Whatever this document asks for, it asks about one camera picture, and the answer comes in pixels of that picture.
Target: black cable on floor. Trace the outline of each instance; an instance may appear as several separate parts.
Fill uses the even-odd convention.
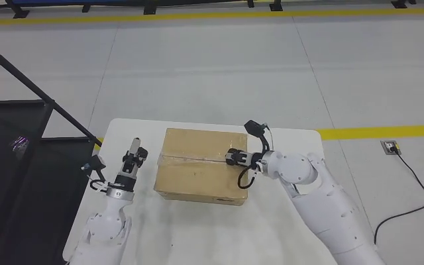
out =
[[[395,152],[396,154],[397,154],[397,156],[399,156],[399,158],[400,158],[400,160],[405,164],[405,166],[407,166],[408,168],[409,168],[409,170],[411,170],[411,172],[412,172],[412,174],[413,174],[413,176],[415,177],[415,179],[417,180],[417,182],[418,182],[418,184],[424,189],[424,185],[421,183],[421,181],[419,180],[419,178],[417,177],[417,174],[412,170],[412,168],[405,162],[405,160],[400,156],[400,154],[399,154],[399,151],[398,151],[398,149],[396,148],[396,147],[392,147],[391,148],[391,151],[392,152]],[[376,228],[376,232],[374,233],[374,244],[377,244],[377,233],[378,233],[378,229],[380,229],[380,227],[385,223],[385,222],[387,222],[387,221],[389,221],[389,220],[392,220],[392,219],[394,219],[394,218],[396,218],[396,217],[401,217],[401,216],[404,216],[404,215],[408,215],[408,214],[410,214],[410,213],[414,213],[414,212],[416,212],[416,211],[419,211],[419,210],[422,210],[422,209],[424,209],[424,206],[422,206],[422,207],[420,207],[420,208],[417,208],[417,209],[415,209],[415,210],[412,210],[412,211],[407,211],[406,213],[401,213],[401,214],[399,214],[399,215],[394,215],[394,216],[392,216],[392,217],[389,217],[389,218],[387,218],[387,219],[385,219],[385,220],[383,220],[381,223],[379,223],[378,224],[378,226],[377,226],[377,228]]]

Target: yellow floor stripe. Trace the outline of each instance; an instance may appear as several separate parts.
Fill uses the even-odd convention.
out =
[[[424,9],[359,9],[326,11],[283,11],[283,12],[235,12],[235,13],[188,13],[163,15],[137,15],[114,17],[55,17],[45,19],[0,19],[0,25],[56,24],[56,23],[106,23],[166,21],[180,19],[245,19],[260,17],[345,17],[345,16],[386,16],[424,15]]]
[[[424,125],[394,127],[364,127],[343,129],[317,129],[323,140],[357,140],[368,138],[423,137]]]

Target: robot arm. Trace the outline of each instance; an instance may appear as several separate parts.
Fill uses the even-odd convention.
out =
[[[133,203],[137,171],[147,154],[140,147],[140,139],[135,138],[123,157],[123,165],[113,184],[107,183],[100,172],[105,167],[100,157],[94,156],[90,163],[83,166],[82,170],[95,170],[99,175],[100,180],[91,180],[90,187],[105,192],[107,206],[87,220],[75,253],[70,258],[71,265],[121,263],[131,230],[131,218],[125,217],[123,209]]]
[[[245,127],[249,134],[254,131],[252,135],[258,137],[267,126],[249,121]],[[263,141],[262,145],[262,152],[254,154],[230,149],[227,164],[251,168],[279,180],[305,224],[325,244],[337,264],[384,265],[360,226],[359,208],[334,180],[324,159],[316,154],[307,157],[282,154],[267,150]],[[321,185],[307,194],[300,194],[296,188],[296,185],[313,185],[319,180]]]

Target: brown cardboard box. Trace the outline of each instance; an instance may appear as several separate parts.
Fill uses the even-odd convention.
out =
[[[154,190],[165,199],[242,205],[247,199],[247,190],[237,186],[242,168],[225,163],[229,148],[246,150],[247,135],[168,128]]]

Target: gray floor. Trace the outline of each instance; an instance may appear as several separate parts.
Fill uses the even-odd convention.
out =
[[[424,124],[422,17],[275,18],[0,27],[0,52],[97,136],[132,118],[319,129]],[[36,96],[0,70],[0,99]],[[58,115],[45,136],[79,136]],[[422,138],[400,138],[424,175]],[[424,192],[380,139],[325,141],[370,237]],[[424,211],[379,232],[388,265],[424,264]]]

